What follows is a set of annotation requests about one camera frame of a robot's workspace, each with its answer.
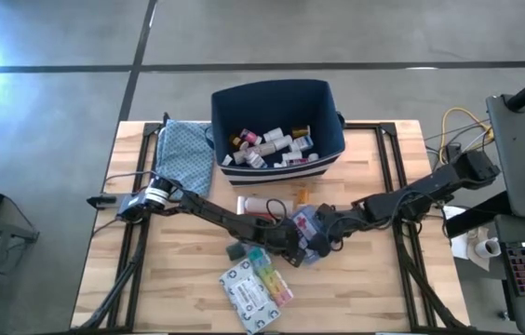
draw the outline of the wooden table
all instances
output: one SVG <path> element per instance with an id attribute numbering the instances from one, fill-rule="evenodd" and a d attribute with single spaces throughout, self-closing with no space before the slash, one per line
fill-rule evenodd
<path id="1" fill-rule="evenodd" d="M 397 124 L 408 182 L 430 173 L 418 121 Z M 143 122 L 123 122 L 118 129 L 108 175 L 133 172 L 138 160 Z M 239 195 L 292 198 L 298 190 L 310 192 L 310 204 L 323 202 L 338 209 L 353 200 L 384 192 L 375 134 L 346 130 L 346 150 L 321 177 L 265 186 L 234 188 L 216 167 L 209 200 L 236 210 Z M 387 140 L 391 175 L 397 185 L 392 151 Z M 153 149 L 148 157 L 153 156 Z M 128 193 L 133 178 L 108 181 L 105 192 Z M 114 217 L 107 209 L 97 217 L 96 228 Z M 467 312 L 442 221 L 424 221 L 420 234 L 430 285 L 453 314 L 468 324 Z M 101 303 L 114 282 L 123 234 L 122 223 L 100 231 L 92 240 L 74 310 L 72 326 L 82 324 Z M 153 216 L 144 260 L 136 311 L 136 331 L 243 332 L 236 312 L 223 294 L 218 278 L 232 263 L 225 247 L 235 240 L 223 229 L 197 217 Z M 393 234 L 388 231 L 357 233 L 317 264 L 293 268 L 280 258 L 274 265 L 295 299 L 282 308 L 282 316 L 265 330 L 281 332 L 360 332 L 409 330 Z M 421 324 L 424 312 L 419 290 L 414 296 Z M 126 308 L 123 296 L 119 319 Z"/>

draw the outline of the concrete floor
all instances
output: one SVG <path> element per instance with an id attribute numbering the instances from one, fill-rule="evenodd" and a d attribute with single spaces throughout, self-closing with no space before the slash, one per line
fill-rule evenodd
<path id="1" fill-rule="evenodd" d="M 120 111 L 129 108 L 123 104 L 133 82 L 128 72 L 49 73 L 54 70 L 46 66 L 105 71 L 102 65 L 131 65 L 148 2 L 0 0 L 0 71 L 15 72 L 0 74 L 0 192 L 41 231 L 16 271 L 0 278 L 0 333 L 68 328 L 95 216 L 85 198 L 100 191 Z M 163 112 L 205 120 L 218 89 L 318 78 L 330 82 L 346 118 L 419 119 L 428 137 L 440 132 L 448 108 L 464 106 L 486 118 L 487 96 L 525 86 L 525 0 L 159 0 L 142 63 L 375 61 L 520 63 L 505 69 L 143 73 L 126 112 L 130 120 L 160 119 Z M 8 68 L 18 66 L 32 68 Z M 469 123 L 454 114 L 449 128 Z M 437 140 L 427 144 L 438 147 Z M 494 146 L 488 152 L 497 159 Z M 454 203 L 472 206 L 503 188 L 497 181 L 479 192 L 459 192 Z M 500 284 L 468 264 L 458 268 L 472 325 L 517 331 L 496 318 L 505 308 Z"/>

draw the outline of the desk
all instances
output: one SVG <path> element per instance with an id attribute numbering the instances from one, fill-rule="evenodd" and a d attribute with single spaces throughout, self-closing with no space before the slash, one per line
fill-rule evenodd
<path id="1" fill-rule="evenodd" d="M 395 123 L 408 182 L 418 180 L 430 173 L 420 124 L 417 121 Z M 143 122 L 120 124 L 108 175 L 135 170 L 143 125 Z M 239 195 L 295 199 L 298 190 L 307 188 L 310 204 L 326 202 L 346 209 L 356 199 L 384 192 L 375 134 L 368 130 L 346 130 L 345 143 L 345 152 L 327 173 L 307 180 L 234 188 L 216 167 L 209 200 L 236 210 Z M 390 147 L 387 140 L 391 175 L 397 184 Z M 152 156 L 153 148 L 148 153 L 148 157 Z M 110 180 L 105 191 L 128 193 L 132 182 L 131 177 Z M 100 212 L 96 228 L 113 217 L 113 210 Z M 122 223 L 115 223 L 93 238 L 72 326 L 86 321 L 111 288 L 123 227 Z M 420 240 L 430 285 L 454 315 L 468 324 L 449 242 L 441 232 L 441 220 L 424 221 Z M 225 247 L 234 242 L 223 229 L 194 216 L 153 216 L 134 330 L 243 332 L 236 312 L 218 283 L 219 276 L 232 266 L 225 255 Z M 354 234 L 346 239 L 343 251 L 331 253 L 311 267 L 293 268 L 278 257 L 274 265 L 295 299 L 282 308 L 282 316 L 266 328 L 267 331 L 409 330 L 390 231 Z M 417 287 L 414 287 L 414 296 L 420 320 L 424 320 Z M 127 298 L 128 295 L 122 297 L 121 319 L 126 312 L 124 299 Z"/>

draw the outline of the storage bin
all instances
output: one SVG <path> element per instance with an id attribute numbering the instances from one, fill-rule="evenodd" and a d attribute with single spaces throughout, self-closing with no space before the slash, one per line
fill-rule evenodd
<path id="1" fill-rule="evenodd" d="M 323 174 L 345 150 L 343 118 L 335 110 L 329 83 L 321 80 L 272 80 L 227 88 L 211 96 L 215 160 L 233 185 L 284 181 Z M 285 135 L 293 127 L 310 126 L 314 148 L 304 157 L 317 153 L 319 159 L 294 167 L 273 167 L 289 149 L 265 156 L 268 168 L 223 166 L 227 154 L 237 149 L 230 135 L 246 128 L 258 136 L 276 127 Z"/>

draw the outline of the yellow cable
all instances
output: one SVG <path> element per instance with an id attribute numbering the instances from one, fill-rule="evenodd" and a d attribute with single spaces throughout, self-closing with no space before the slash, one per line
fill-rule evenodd
<path id="1" fill-rule="evenodd" d="M 441 123 L 441 130 L 442 130 L 441 133 L 442 134 L 440 135 L 440 147 L 438 148 L 438 162 L 440 162 L 440 164 L 445 164 L 444 159 L 442 158 L 442 154 L 445 150 L 444 146 L 445 146 L 445 132 L 447 132 L 447 129 L 446 129 L 447 128 L 447 117 L 449 117 L 449 114 L 454 111 L 464 112 L 469 117 L 474 119 L 474 121 L 476 121 L 476 123 L 479 124 L 484 129 L 484 131 L 488 131 L 488 141 L 489 141 L 488 144 L 494 141 L 494 134 L 492 133 L 491 127 L 485 125 L 483 122 L 480 122 L 479 119 L 475 115 L 467 111 L 465 108 L 453 107 L 449 109 L 447 112 L 445 112 L 444 115 L 442 115 L 442 123 Z M 475 146 L 472 146 L 471 149 L 472 150 L 475 149 L 474 147 L 477 147 L 478 144 L 479 146 L 481 146 L 481 143 L 477 143 Z"/>

